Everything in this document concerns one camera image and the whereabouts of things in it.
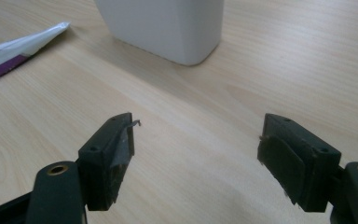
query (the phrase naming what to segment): white container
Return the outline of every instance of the white container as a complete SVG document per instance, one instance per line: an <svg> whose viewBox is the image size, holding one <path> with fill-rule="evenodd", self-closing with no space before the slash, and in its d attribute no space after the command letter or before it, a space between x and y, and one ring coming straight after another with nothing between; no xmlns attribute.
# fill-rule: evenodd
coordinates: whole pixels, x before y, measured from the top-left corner
<svg viewBox="0 0 358 224"><path fill-rule="evenodd" d="M113 36L176 63L201 63L220 41L224 0L95 2Z"/></svg>

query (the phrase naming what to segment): light wood tabletop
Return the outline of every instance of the light wood tabletop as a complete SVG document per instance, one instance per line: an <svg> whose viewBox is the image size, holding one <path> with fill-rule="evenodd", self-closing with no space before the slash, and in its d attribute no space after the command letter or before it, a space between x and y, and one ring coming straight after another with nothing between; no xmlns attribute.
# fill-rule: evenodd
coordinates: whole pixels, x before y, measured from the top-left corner
<svg viewBox="0 0 358 224"><path fill-rule="evenodd" d="M135 156L89 223L329 223L256 159L266 113L358 161L358 1L226 0L222 40L182 66L113 38L91 0L0 1L0 43L70 28L0 78L0 204L131 112Z"/></svg>

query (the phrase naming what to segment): wood grain surface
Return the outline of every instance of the wood grain surface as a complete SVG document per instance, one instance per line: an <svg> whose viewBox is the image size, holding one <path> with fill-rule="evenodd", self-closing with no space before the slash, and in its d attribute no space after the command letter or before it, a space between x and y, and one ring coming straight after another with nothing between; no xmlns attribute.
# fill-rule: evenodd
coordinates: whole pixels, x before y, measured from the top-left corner
<svg viewBox="0 0 358 224"><path fill-rule="evenodd" d="M275 113L358 161L358 1L226 0L221 43L191 67L114 39L91 0L0 1L0 43L61 21L0 78L0 204L130 111L135 157L89 223L329 223L331 206L291 205L256 149Z"/></svg>

